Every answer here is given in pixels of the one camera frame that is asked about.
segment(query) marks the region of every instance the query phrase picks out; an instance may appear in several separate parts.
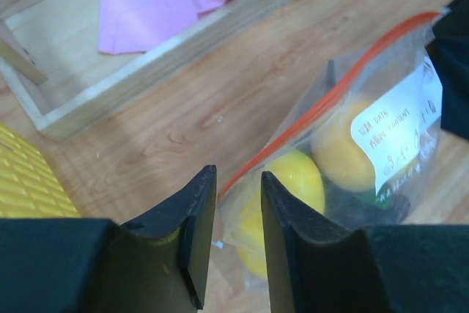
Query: black object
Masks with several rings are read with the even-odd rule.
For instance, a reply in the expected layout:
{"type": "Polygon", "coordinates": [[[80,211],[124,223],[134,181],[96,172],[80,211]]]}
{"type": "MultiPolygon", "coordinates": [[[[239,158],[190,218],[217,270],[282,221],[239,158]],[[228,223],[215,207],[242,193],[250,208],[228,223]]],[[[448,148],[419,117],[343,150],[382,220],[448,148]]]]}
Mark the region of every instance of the black object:
{"type": "Polygon", "coordinates": [[[469,0],[448,8],[427,50],[443,85],[441,128],[469,140],[469,0]]]}
{"type": "Polygon", "coordinates": [[[272,313],[466,312],[469,227],[349,232],[262,174],[272,313]]]}
{"type": "Polygon", "coordinates": [[[410,210],[409,199],[402,194],[393,194],[386,209],[371,205],[363,200],[367,194],[375,198],[374,188],[367,192],[351,192],[338,187],[326,177],[322,178],[325,195],[325,216],[348,230],[372,224],[400,224],[410,210]]]}
{"type": "Polygon", "coordinates": [[[204,305],[216,169],[121,227],[1,219],[0,312],[197,312],[204,305]]]}

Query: yellow plastic object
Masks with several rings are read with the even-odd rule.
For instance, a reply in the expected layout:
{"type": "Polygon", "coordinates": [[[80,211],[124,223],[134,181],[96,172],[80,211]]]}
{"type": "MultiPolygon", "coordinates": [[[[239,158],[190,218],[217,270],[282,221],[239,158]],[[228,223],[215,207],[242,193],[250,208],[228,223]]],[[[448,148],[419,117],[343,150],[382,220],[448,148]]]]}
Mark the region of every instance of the yellow plastic object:
{"type": "MultiPolygon", "coordinates": [[[[292,150],[270,162],[266,169],[272,172],[291,194],[318,213],[324,213],[325,194],[321,174],[309,156],[292,150]]],[[[238,248],[238,252],[243,264],[251,273],[267,279],[260,198],[260,190],[257,189],[240,214],[242,220],[238,230],[250,239],[251,248],[255,248],[255,253],[244,248],[238,248]]]]}
{"type": "Polygon", "coordinates": [[[80,217],[40,152],[2,124],[0,217],[80,217]]]}

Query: wooden table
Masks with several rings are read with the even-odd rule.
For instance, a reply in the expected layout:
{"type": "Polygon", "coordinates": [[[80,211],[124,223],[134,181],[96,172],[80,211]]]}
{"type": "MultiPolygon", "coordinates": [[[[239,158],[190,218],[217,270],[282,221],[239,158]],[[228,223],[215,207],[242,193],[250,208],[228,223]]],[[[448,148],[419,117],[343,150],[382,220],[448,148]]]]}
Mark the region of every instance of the wooden table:
{"type": "MultiPolygon", "coordinates": [[[[85,216],[123,222],[205,164],[219,187],[259,152],[327,60],[450,0],[295,0],[65,145],[38,135],[0,80],[1,121],[35,143],[85,216]]],[[[469,222],[469,143],[443,133],[412,222],[469,222]]],[[[269,312],[214,251],[205,312],[269,312]]]]}

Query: wood grain surface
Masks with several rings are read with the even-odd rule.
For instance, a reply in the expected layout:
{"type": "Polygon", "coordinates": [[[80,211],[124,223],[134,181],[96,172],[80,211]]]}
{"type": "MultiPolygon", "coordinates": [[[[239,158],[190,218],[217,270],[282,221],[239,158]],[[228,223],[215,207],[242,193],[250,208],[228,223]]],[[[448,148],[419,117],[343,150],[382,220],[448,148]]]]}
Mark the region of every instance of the wood grain surface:
{"type": "MultiPolygon", "coordinates": [[[[290,1],[233,0],[145,54],[117,56],[97,50],[100,0],[28,3],[4,22],[45,68],[48,80],[38,88],[51,110],[37,116],[39,106],[31,110],[37,95],[21,87],[7,63],[0,62],[0,71],[18,100],[28,102],[23,108],[36,129],[55,141],[69,141],[290,1]]],[[[11,53],[4,56],[15,64],[11,53]]]]}
{"type": "MultiPolygon", "coordinates": [[[[40,136],[0,81],[0,117],[46,155],[85,216],[122,222],[205,164],[219,188],[259,152],[327,60],[450,0],[294,0],[67,144],[40,136]]],[[[416,223],[469,222],[469,143],[442,133],[416,223]]],[[[205,312],[269,312],[243,291],[234,254],[214,248],[205,312]]]]}

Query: yellow lemon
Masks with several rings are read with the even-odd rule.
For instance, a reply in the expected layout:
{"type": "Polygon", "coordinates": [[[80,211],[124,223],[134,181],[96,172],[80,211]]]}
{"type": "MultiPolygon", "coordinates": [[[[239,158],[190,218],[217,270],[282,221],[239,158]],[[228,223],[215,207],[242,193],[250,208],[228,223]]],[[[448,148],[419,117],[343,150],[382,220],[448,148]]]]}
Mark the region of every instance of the yellow lemon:
{"type": "MultiPolygon", "coordinates": [[[[301,201],[323,214],[325,195],[319,169],[306,154],[293,150],[266,165],[287,190],[301,201]]],[[[240,214],[240,230],[249,238],[253,251],[239,248],[240,258],[254,275],[266,279],[264,230],[260,206],[260,189],[240,214]]]]}
{"type": "Polygon", "coordinates": [[[362,192],[374,187],[374,167],[350,134],[353,119],[372,103],[360,97],[348,103],[343,113],[336,109],[311,140],[314,161],[321,172],[348,191],[362,192]]]}

